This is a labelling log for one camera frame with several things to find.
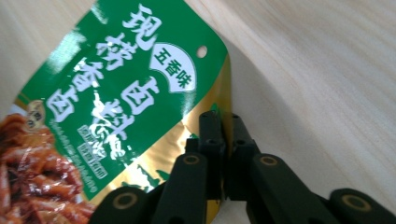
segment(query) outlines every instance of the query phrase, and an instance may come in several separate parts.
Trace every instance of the snack package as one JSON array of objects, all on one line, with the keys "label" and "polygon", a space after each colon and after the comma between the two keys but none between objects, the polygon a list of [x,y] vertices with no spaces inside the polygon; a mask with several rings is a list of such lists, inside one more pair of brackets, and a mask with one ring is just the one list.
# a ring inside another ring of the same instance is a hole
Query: snack package
[{"label": "snack package", "polygon": [[86,223],[113,189],[151,191],[201,113],[231,112],[230,88],[227,49],[185,2],[98,0],[0,124],[0,223]]}]

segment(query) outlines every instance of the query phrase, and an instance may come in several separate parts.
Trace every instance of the green package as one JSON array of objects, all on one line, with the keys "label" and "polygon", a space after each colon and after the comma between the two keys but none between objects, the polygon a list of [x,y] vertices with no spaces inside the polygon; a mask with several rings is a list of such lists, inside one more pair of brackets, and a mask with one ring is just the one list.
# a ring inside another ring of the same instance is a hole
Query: green package
[{"label": "green package", "polygon": [[49,129],[79,171],[81,199],[99,204],[121,186],[165,181],[198,116],[231,111],[230,86],[227,49],[185,2],[99,0],[11,111],[28,133]]}]

